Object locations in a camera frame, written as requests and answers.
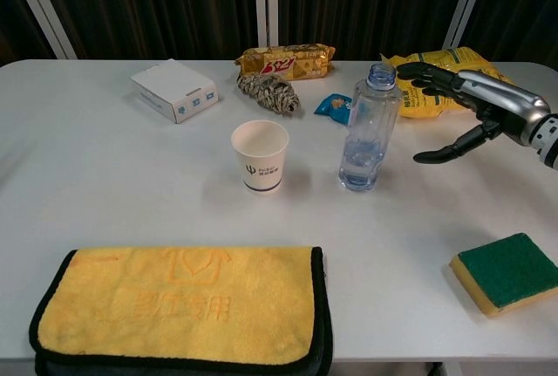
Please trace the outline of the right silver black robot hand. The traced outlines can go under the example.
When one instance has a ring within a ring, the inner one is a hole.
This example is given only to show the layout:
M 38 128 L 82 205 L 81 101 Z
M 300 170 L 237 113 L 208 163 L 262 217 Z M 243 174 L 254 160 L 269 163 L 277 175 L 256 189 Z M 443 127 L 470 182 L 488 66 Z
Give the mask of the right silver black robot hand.
M 453 161 L 502 133 L 523 147 L 531 147 L 530 137 L 536 125 L 552 113 L 543 97 L 481 72 L 450 72 L 425 62 L 402 64 L 397 72 L 399 79 L 410 80 L 423 94 L 451 98 L 473 111 L 480 121 L 453 144 L 415 154 L 417 163 Z

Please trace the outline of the clear plastic water bottle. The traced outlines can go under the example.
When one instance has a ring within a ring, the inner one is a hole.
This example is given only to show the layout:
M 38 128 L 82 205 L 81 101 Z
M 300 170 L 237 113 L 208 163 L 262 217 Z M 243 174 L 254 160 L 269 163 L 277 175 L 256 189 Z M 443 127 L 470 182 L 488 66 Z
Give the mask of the clear plastic water bottle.
M 345 188 L 374 188 L 401 101 L 396 70 L 385 62 L 372 64 L 366 78 L 356 83 L 338 172 Z

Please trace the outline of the white paper cup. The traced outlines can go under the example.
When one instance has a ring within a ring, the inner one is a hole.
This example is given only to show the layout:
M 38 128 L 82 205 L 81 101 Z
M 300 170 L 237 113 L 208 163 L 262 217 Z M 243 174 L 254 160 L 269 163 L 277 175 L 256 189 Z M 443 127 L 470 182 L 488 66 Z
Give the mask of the white paper cup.
M 289 134 L 271 120 L 251 120 L 231 134 L 242 183 L 258 195 L 270 195 L 281 186 Z

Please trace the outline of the yellow snack bag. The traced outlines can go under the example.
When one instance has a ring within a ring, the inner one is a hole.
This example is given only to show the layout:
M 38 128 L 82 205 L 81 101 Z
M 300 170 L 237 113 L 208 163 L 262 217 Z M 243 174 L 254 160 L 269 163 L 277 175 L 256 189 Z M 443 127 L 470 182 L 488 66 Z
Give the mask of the yellow snack bag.
M 381 61 L 393 67 L 411 62 L 425 62 L 451 72 L 467 69 L 482 72 L 495 79 L 513 84 L 511 79 L 502 74 L 492 62 L 484 59 L 479 53 L 468 48 L 413 53 L 409 56 L 393 56 L 387 58 L 380 55 Z M 403 93 L 403 101 L 399 108 L 399 115 L 408 119 L 430 119 L 442 113 L 460 113 L 466 109 L 444 96 L 426 96 L 420 89 L 411 85 L 410 80 L 397 79 L 397 86 Z

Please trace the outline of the small blue snack packet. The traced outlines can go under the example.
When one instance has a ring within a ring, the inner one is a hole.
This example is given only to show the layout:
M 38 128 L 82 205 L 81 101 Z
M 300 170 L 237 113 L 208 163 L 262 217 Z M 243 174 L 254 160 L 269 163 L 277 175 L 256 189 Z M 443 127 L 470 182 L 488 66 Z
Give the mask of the small blue snack packet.
M 316 108 L 314 114 L 326 116 L 341 125 L 347 126 L 350 118 L 352 98 L 343 94 L 332 93 Z

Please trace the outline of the large green yellow sponge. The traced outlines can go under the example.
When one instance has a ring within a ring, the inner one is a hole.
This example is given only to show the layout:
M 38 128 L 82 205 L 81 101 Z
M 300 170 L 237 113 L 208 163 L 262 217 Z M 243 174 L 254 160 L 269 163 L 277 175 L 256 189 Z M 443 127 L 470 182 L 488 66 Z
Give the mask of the large green yellow sponge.
M 525 233 L 461 251 L 449 267 L 487 317 L 558 294 L 558 266 Z

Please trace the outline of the golden biscuit packet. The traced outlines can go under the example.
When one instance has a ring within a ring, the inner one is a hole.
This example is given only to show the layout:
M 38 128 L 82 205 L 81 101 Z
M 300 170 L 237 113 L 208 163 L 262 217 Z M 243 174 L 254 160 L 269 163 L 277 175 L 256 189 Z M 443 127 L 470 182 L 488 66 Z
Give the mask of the golden biscuit packet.
M 288 81 L 318 79 L 330 70 L 336 48 L 326 44 L 293 44 L 247 49 L 235 64 L 242 75 L 279 75 Z

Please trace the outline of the white cardboard box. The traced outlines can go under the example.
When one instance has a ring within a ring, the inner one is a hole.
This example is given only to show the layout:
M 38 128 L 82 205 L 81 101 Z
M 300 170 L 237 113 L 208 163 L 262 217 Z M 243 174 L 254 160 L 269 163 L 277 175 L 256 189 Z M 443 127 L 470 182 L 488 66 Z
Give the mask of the white cardboard box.
M 136 73 L 130 80 L 144 102 L 175 124 L 219 101 L 212 79 L 174 59 Z

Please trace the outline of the yellow cloth with black edge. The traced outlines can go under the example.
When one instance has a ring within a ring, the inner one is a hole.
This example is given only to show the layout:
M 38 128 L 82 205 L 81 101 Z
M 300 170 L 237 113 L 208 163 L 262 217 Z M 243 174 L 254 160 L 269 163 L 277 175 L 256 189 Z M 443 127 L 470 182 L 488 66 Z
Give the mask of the yellow cloth with black edge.
M 37 376 L 328 376 L 318 247 L 70 251 L 30 323 Z

